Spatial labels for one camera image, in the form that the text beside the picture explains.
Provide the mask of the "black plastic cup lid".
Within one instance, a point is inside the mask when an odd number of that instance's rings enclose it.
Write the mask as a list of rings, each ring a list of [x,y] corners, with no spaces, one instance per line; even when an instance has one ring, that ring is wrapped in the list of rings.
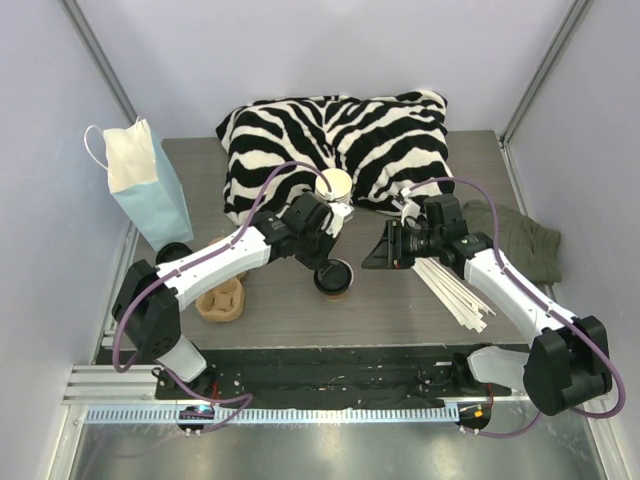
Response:
[[[314,272],[314,285],[323,295],[340,292],[351,287],[353,282],[351,266],[340,259],[330,259],[321,269]]]

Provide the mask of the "brown paper cup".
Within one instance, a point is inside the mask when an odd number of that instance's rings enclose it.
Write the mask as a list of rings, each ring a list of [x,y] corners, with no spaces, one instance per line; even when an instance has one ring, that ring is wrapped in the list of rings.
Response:
[[[340,291],[340,292],[331,292],[326,294],[325,297],[330,301],[339,301],[346,298],[348,294],[348,289]]]

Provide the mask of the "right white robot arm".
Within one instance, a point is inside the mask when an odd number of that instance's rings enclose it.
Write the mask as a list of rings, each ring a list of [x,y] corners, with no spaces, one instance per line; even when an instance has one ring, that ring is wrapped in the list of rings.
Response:
[[[547,416],[611,391],[607,332],[597,318],[576,317],[498,260],[487,235],[469,232],[453,195],[426,199],[421,213],[414,226],[387,221],[363,268],[409,269],[419,259],[436,258],[489,297],[529,346],[526,353],[497,346],[473,351],[451,371],[457,391],[472,395],[486,383],[498,384],[528,395]]]

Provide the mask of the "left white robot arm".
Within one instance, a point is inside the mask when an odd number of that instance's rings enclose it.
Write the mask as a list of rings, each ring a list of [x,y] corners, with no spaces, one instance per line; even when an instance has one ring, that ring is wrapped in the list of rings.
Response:
[[[251,211],[237,231],[180,259],[133,264],[112,308],[118,324],[114,367],[127,369],[119,350],[128,338],[137,358],[158,363],[190,398],[205,397],[215,382],[214,369],[182,333],[182,311],[207,291],[281,258],[293,256],[314,272],[329,267],[329,254],[352,214],[347,203],[305,192],[280,215]]]

